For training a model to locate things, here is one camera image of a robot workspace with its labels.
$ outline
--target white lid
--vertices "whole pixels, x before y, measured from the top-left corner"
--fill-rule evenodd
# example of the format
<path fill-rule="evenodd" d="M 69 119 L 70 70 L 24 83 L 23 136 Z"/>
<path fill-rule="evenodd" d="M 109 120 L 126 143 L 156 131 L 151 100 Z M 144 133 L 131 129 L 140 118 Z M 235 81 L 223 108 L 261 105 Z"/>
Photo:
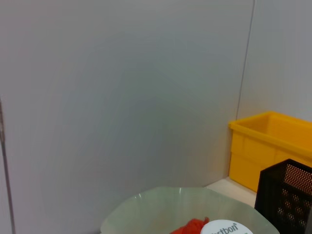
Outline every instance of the white lid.
<path fill-rule="evenodd" d="M 215 220 L 207 223 L 200 234 L 253 234 L 244 225 L 230 220 Z"/>

